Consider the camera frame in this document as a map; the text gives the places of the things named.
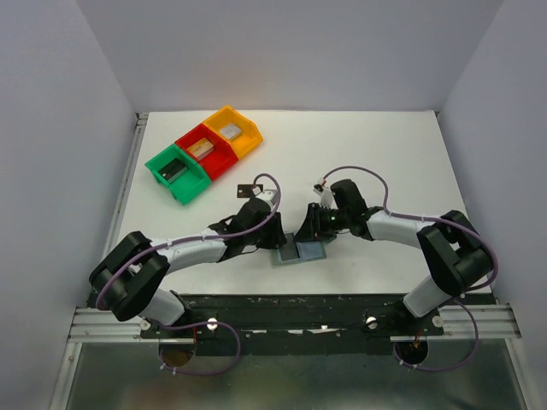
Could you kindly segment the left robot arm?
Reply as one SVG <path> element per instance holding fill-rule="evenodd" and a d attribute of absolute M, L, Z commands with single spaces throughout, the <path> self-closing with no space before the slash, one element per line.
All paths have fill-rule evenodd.
<path fill-rule="evenodd" d="M 245 248 L 277 249 L 286 243 L 279 201 L 264 195 L 248 200 L 234 215 L 198 234 L 152 240 L 141 231 L 127 234 L 92 271 L 95 306 L 120 322 L 140 317 L 160 323 L 171 337 L 190 324 L 188 308 L 173 291 L 160 289 L 170 273 L 242 255 Z"/>

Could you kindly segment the dark credit card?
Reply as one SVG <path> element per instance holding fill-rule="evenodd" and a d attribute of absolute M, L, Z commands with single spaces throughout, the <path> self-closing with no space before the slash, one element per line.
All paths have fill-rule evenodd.
<path fill-rule="evenodd" d="M 255 196 L 256 186 L 254 184 L 239 184 L 236 190 L 236 197 L 239 199 L 249 199 Z"/>

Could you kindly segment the green card holder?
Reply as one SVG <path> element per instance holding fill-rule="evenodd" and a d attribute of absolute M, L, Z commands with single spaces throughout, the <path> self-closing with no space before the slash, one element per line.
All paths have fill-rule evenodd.
<path fill-rule="evenodd" d="M 296 265 L 327 258 L 323 242 L 297 242 L 293 233 L 285 234 L 286 243 L 272 251 L 272 265 L 274 267 Z"/>

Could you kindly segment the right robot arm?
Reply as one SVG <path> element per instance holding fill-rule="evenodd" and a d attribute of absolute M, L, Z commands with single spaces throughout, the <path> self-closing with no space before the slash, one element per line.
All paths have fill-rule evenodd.
<path fill-rule="evenodd" d="M 320 196 L 308 205 L 303 224 L 295 234 L 298 243 L 325 242 L 341 231 L 368 241 L 388 241 L 419 249 L 429 276 L 397 304 L 395 328 L 405 335 L 424 325 L 424 317 L 493 271 L 493 259 L 467 217 L 450 211 L 432 221 L 396 216 L 383 208 L 369 207 L 350 179 L 314 185 Z"/>

